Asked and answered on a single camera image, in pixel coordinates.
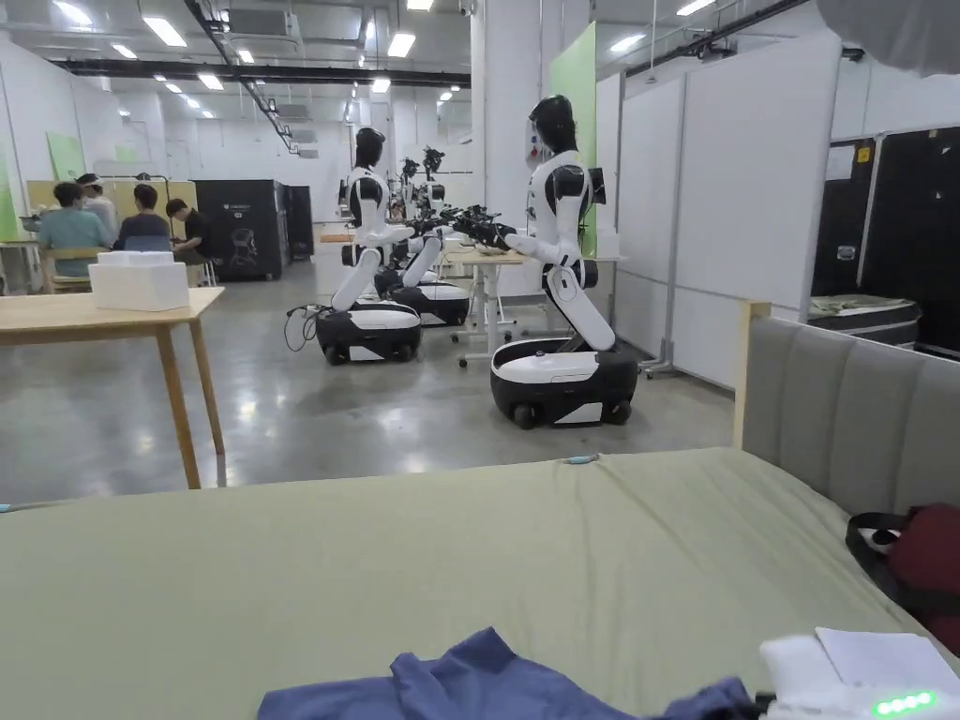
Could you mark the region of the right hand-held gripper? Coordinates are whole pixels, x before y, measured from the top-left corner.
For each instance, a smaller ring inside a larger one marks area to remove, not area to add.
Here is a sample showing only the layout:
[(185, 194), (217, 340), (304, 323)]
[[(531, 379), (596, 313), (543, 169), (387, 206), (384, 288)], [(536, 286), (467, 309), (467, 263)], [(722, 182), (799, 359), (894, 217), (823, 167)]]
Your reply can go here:
[(956, 719), (959, 679), (914, 634), (818, 627), (759, 648), (773, 697), (763, 719)]

